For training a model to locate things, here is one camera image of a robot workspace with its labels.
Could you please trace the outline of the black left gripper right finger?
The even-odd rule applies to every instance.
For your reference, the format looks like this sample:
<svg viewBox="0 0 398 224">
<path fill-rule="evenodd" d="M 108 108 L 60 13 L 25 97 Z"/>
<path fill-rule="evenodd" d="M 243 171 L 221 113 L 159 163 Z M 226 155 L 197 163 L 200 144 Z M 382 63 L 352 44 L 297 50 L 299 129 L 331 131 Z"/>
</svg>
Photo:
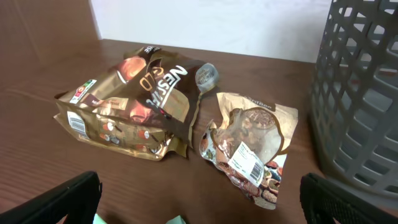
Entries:
<svg viewBox="0 0 398 224">
<path fill-rule="evenodd" d="M 314 173 L 301 178 L 300 203 L 308 224 L 397 224 L 396 216 Z"/>
</svg>

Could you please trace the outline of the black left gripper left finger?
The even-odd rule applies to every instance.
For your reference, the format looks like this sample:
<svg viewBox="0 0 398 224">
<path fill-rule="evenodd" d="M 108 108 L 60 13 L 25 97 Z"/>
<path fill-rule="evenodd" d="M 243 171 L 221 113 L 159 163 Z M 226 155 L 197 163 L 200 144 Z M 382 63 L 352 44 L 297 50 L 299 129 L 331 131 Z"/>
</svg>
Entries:
<svg viewBox="0 0 398 224">
<path fill-rule="evenodd" d="M 86 171 L 1 214 L 1 224 L 93 223 L 102 194 L 95 171 Z"/>
</svg>

